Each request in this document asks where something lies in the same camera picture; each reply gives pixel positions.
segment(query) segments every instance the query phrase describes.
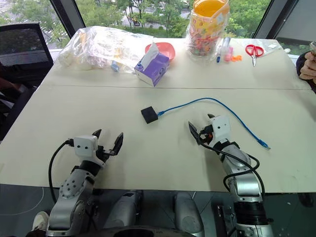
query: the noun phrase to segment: tissue box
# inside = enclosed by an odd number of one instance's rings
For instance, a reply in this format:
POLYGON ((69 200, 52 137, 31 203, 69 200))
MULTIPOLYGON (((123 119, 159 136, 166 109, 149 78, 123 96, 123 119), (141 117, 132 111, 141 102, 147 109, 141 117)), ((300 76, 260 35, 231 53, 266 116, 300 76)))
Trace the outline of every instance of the tissue box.
POLYGON ((151 86, 156 86, 169 67, 169 58, 159 52, 155 52, 151 55, 150 59, 148 59, 148 57, 146 57, 147 54, 145 54, 134 69, 139 79, 151 86))

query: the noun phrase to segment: shoe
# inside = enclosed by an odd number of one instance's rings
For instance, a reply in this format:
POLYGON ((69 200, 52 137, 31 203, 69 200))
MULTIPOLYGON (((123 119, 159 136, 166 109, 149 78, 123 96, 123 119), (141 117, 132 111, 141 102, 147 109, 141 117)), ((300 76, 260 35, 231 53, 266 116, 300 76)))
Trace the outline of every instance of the shoe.
POLYGON ((44 211, 40 211, 38 214, 36 214, 34 218, 32 231, 34 230, 46 231, 47 226, 48 226, 48 219, 49 219, 49 215, 44 211))

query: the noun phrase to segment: blue ethernet cable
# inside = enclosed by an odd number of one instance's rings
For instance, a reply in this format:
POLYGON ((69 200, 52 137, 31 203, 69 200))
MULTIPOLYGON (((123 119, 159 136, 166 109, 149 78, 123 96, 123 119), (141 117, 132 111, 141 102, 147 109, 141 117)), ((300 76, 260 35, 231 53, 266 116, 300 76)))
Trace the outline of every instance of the blue ethernet cable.
POLYGON ((256 139, 256 141, 264 148, 266 149, 270 149, 270 147, 268 146, 267 143, 265 143, 264 141, 262 141, 261 139, 259 139, 248 127, 247 125, 241 120, 241 118, 234 112, 232 111, 228 106, 226 106, 224 103, 220 102, 219 100, 215 99, 215 98, 211 98, 211 97, 204 97, 204 98, 199 98, 199 99, 196 99, 196 100, 193 100, 193 101, 190 101, 186 104, 183 104, 183 105, 179 105, 179 106, 176 106, 176 107, 172 107, 170 109, 167 109, 167 110, 164 110, 164 111, 160 111, 157 113, 157 116, 160 117, 161 115, 163 115, 164 113, 170 111, 170 110, 174 110, 174 109, 178 109, 178 108, 181 108, 183 106, 187 106, 189 104, 192 104, 194 102, 197 102, 197 101, 200 101, 200 100, 212 100, 212 101, 215 101, 217 103, 219 103, 220 105, 224 106, 228 111, 230 111, 238 120, 239 122, 241 123, 241 125, 250 133, 251 136, 254 137, 254 139, 256 139))

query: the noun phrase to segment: window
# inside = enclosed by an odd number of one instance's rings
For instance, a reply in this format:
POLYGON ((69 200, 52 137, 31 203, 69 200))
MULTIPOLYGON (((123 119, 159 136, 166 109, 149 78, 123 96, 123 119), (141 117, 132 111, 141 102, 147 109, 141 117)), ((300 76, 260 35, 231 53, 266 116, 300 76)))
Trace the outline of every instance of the window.
POLYGON ((69 41, 49 0, 2 0, 0 24, 39 22, 48 49, 63 48, 69 41))
MULTIPOLYGON (((76 0, 84 23, 157 38, 185 37, 194 0, 76 0)), ((251 38, 270 0, 230 0, 227 34, 251 38)))

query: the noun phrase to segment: floor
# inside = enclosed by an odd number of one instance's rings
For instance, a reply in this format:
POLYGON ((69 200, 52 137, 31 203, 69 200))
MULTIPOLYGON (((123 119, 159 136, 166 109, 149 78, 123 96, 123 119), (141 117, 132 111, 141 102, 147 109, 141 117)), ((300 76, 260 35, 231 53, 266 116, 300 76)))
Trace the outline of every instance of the floor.
MULTIPOLYGON (((111 206, 124 194, 124 190, 104 190, 98 197, 102 215, 96 225, 102 228, 111 206)), ((171 191, 144 191, 142 215, 139 225, 174 228, 171 191)), ((214 202, 223 202, 224 211, 229 212, 233 202, 229 193, 196 192, 194 201, 201 213, 205 236, 215 237, 212 211, 214 202)), ((24 237, 32 228, 33 218, 39 211, 49 211, 53 201, 48 188, 0 185, 0 237, 24 237)), ((316 205, 304 207, 297 194, 268 195, 265 202, 267 217, 276 237, 311 237, 316 233, 316 205)))

